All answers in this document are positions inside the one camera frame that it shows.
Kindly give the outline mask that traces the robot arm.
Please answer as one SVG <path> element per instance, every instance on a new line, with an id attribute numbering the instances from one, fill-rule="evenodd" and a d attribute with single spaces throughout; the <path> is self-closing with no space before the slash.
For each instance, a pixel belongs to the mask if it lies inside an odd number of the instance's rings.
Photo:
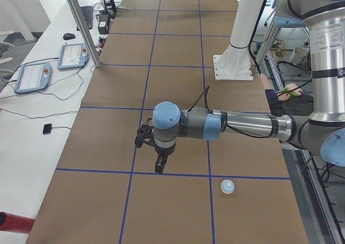
<path id="1" fill-rule="evenodd" d="M 261 81 L 270 114 L 212 110 L 196 104 L 181 110 L 164 101 L 154 107 L 153 117 L 135 138 L 136 147 L 147 144 L 157 152 L 156 173 L 163 172 L 178 137 L 216 140 L 222 132 L 278 138 L 328 163 L 344 165 L 344 0 L 277 0 L 275 20 L 280 27 L 309 29 L 312 112 L 277 112 L 277 107 L 307 94 L 294 84 L 275 93 L 266 76 Z"/>

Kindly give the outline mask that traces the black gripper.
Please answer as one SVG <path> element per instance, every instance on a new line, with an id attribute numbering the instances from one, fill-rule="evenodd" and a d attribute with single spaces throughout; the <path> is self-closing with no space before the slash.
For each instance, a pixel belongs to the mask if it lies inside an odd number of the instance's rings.
<path id="1" fill-rule="evenodd" d="M 141 148 L 143 144 L 154 147 L 153 126 L 149 125 L 151 120 L 151 118 L 148 118 L 146 122 L 137 130 L 137 136 L 135 138 L 136 148 Z M 163 173 L 167 160 L 167 155 L 158 155 L 157 161 L 155 163 L 155 173 Z"/>

